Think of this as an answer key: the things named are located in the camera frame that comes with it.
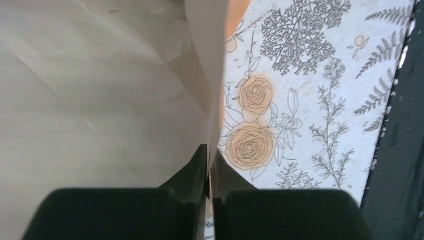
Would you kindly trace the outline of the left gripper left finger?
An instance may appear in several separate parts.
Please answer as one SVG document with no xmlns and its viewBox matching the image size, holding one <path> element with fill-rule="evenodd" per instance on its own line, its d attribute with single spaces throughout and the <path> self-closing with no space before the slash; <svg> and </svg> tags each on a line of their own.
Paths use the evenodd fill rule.
<svg viewBox="0 0 424 240">
<path fill-rule="evenodd" d="M 25 240 L 201 240 L 208 148 L 156 188 L 61 188 L 41 202 Z"/>
</svg>

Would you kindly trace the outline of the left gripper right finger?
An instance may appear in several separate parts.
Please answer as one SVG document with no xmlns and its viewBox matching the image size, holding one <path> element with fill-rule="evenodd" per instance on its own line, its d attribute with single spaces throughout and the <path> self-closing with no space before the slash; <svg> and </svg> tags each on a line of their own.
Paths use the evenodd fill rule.
<svg viewBox="0 0 424 240">
<path fill-rule="evenodd" d="M 356 202 L 336 189 L 257 189 L 217 152 L 210 174 L 217 240 L 370 240 Z"/>
</svg>

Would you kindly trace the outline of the beige kraft wrapping paper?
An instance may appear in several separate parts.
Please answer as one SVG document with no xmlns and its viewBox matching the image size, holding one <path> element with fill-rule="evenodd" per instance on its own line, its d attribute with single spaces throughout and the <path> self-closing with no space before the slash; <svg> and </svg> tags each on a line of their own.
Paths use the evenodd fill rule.
<svg viewBox="0 0 424 240">
<path fill-rule="evenodd" d="M 224 118 L 237 0 L 0 3 L 0 237 L 62 188 L 158 187 Z"/>
</svg>

